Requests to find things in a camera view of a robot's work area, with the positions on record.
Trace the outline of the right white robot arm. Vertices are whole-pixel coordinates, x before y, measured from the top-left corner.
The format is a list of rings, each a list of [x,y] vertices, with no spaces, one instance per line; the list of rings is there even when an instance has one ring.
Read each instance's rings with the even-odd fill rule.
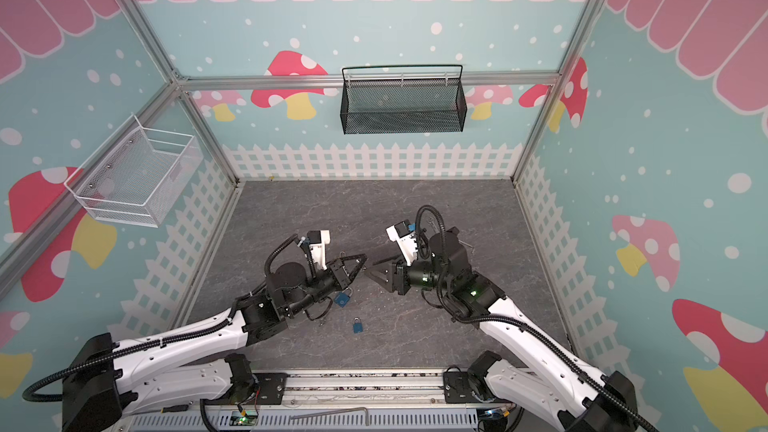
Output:
[[[386,233],[400,255],[369,268],[373,281],[398,295],[434,291],[436,306],[454,322],[477,328],[527,365],[521,371],[484,352],[466,371],[477,400],[512,402],[558,431],[654,430],[639,412],[631,380],[617,371],[604,374],[530,320],[473,269],[458,229],[446,228],[434,206],[421,206],[413,221],[393,224]]]

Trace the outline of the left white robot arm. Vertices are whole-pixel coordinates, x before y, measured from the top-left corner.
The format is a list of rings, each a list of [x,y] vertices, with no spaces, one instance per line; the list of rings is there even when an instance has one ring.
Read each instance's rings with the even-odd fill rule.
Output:
[[[241,349],[283,332],[290,319],[350,286],[364,254],[325,259],[326,232],[292,235],[267,257],[265,279],[224,311],[165,333],[89,339],[71,365],[29,385],[30,403],[58,403],[64,431],[104,431],[120,419],[166,406],[261,392]]]

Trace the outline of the large blue padlock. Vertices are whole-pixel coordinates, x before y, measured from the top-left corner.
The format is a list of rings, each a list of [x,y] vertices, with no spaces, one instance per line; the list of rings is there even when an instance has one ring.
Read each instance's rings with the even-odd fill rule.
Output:
[[[344,308],[350,302],[351,296],[352,296],[352,290],[347,288],[345,290],[338,292],[335,295],[333,302],[338,307]]]

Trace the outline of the small blue padlock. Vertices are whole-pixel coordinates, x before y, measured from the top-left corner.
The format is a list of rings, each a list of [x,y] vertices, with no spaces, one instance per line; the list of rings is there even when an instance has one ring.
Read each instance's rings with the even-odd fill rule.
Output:
[[[362,332],[363,332],[363,330],[364,330],[364,327],[363,327],[362,321],[361,321],[361,319],[360,319],[359,317],[355,317],[355,318],[353,319],[353,326],[352,326],[352,329],[353,329],[353,332],[354,332],[355,334],[359,334],[359,333],[362,333]]]

